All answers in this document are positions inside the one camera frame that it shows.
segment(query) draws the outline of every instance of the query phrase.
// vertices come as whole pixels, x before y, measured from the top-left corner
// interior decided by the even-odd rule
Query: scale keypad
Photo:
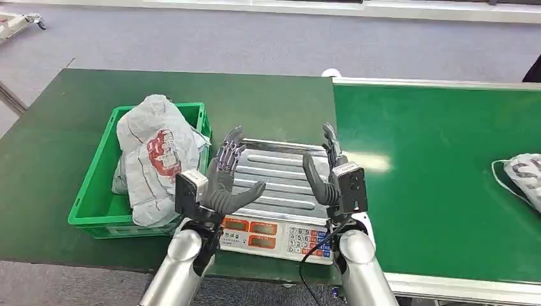
[[[288,232],[287,250],[289,253],[307,254],[313,247],[325,239],[326,231],[316,231],[300,227],[291,227]],[[320,246],[311,256],[330,257],[330,244]]]

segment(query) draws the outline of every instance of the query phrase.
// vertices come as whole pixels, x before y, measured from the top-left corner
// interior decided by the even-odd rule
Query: white plastic bag
[[[498,162],[504,163],[503,170],[519,186],[528,199],[516,194],[498,179],[494,170],[494,164]],[[492,169],[496,181],[502,187],[541,212],[541,154],[525,153],[509,160],[495,161],[492,164]]]
[[[196,169],[208,138],[194,131],[165,96],[152,95],[120,118],[122,157],[112,191],[128,192],[133,222],[158,227],[173,221],[175,175]]]

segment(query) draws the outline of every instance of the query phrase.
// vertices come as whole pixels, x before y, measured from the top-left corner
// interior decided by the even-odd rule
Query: gray floor
[[[520,82],[541,26],[226,11],[0,4],[41,13],[0,43],[0,80],[30,105],[64,67]],[[0,103],[0,136],[17,116]],[[0,261],[0,305],[135,305],[148,275]],[[339,305],[317,288],[326,305]],[[206,279],[198,305],[305,305],[304,288]]]

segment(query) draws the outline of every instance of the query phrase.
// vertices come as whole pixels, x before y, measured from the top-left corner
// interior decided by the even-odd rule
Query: black cable
[[[316,294],[314,293],[314,291],[312,291],[312,289],[308,287],[308,285],[306,284],[306,281],[304,280],[304,276],[302,276],[302,267],[304,263],[306,262],[306,260],[308,259],[308,256],[312,255],[312,253],[314,253],[319,247],[321,247],[323,244],[326,244],[332,237],[336,236],[336,234],[338,234],[338,232],[340,232],[344,228],[344,226],[346,226],[346,223],[349,222],[349,220],[351,219],[352,219],[352,215],[348,215],[348,217],[344,220],[344,222],[342,222],[342,224],[340,224],[340,226],[338,226],[338,228],[336,228],[332,233],[328,234],[325,237],[325,239],[323,239],[319,244],[317,244],[315,247],[310,249],[310,251],[308,251],[308,253],[306,253],[306,255],[304,255],[304,257],[300,261],[300,264],[299,264],[300,279],[302,280],[302,283],[306,286],[306,289],[308,289],[308,292],[310,292],[311,296],[314,298],[314,301],[316,301],[318,306],[322,306],[322,304],[320,303],[319,299],[316,297]]]

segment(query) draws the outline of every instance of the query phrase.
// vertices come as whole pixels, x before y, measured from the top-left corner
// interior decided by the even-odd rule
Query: table edge
[[[541,285],[535,283],[491,282],[400,273],[386,273],[385,276],[391,290],[399,296],[498,305],[541,303]]]
[[[400,78],[332,78],[334,85],[400,85],[400,86],[426,86],[446,88],[470,89],[518,89],[541,91],[538,83],[490,83],[475,81],[449,81],[449,80],[408,80]]]

